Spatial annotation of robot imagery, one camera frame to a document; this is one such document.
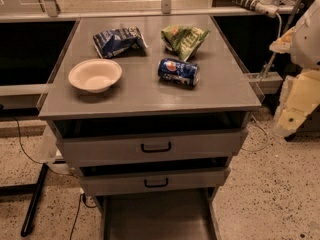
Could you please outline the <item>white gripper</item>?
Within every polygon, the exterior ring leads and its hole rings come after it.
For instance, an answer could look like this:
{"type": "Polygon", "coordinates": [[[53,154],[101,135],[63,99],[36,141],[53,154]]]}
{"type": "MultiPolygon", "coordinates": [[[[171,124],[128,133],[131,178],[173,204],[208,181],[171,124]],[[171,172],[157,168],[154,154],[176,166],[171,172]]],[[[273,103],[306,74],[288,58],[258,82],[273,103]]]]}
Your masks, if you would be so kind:
{"type": "MultiPolygon", "coordinates": [[[[275,53],[289,53],[295,28],[292,27],[273,41],[269,49],[275,53]]],[[[303,70],[293,80],[284,109],[274,117],[273,133],[288,137],[294,134],[306,118],[320,105],[320,71],[303,70]]]]}

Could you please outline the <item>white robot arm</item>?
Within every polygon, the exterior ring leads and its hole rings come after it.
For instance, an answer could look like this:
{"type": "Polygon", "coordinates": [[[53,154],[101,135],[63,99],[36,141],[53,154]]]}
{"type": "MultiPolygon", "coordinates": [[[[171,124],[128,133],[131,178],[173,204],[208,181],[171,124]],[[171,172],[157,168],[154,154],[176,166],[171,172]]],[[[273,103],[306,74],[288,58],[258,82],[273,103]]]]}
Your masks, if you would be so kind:
{"type": "Polygon", "coordinates": [[[283,84],[273,132],[282,137],[294,134],[320,105],[320,0],[315,0],[296,25],[274,41],[269,49],[288,53],[302,71],[283,84]]]}

